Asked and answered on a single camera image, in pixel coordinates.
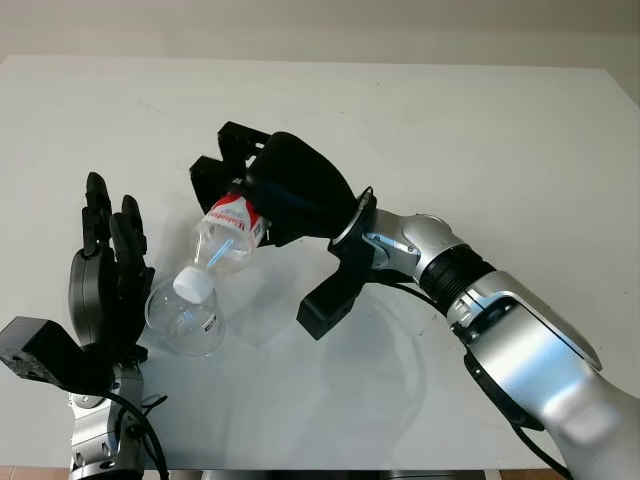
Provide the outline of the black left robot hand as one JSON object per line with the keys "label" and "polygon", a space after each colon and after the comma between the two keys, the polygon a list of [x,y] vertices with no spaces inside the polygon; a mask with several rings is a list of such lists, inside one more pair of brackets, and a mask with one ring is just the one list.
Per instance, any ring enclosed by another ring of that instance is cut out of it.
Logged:
{"label": "black left robot hand", "polygon": [[137,201],[112,211],[105,180],[88,174],[82,208],[82,248],[72,259],[69,313],[83,349],[110,363],[147,360],[138,344],[155,269],[146,265],[147,239]]}

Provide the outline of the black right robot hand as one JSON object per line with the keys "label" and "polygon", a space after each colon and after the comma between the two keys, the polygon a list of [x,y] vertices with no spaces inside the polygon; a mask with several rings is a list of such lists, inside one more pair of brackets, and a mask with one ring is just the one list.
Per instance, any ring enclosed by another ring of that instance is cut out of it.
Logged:
{"label": "black right robot hand", "polygon": [[372,189],[355,195],[340,171],[295,135],[227,122],[217,139],[221,158],[201,156],[189,168],[197,201],[206,212],[227,193],[244,197],[269,223],[261,247],[302,237],[337,247],[371,223]]}

